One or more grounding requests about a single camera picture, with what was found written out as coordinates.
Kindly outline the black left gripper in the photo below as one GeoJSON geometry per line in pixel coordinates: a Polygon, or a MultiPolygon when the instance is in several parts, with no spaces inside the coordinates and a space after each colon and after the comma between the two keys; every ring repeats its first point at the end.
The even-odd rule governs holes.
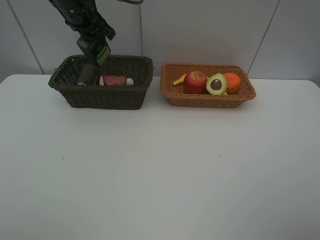
{"type": "Polygon", "coordinates": [[[65,23],[86,42],[94,41],[97,32],[110,41],[115,30],[99,14],[95,0],[54,0],[53,6],[65,19],[65,23]]]}

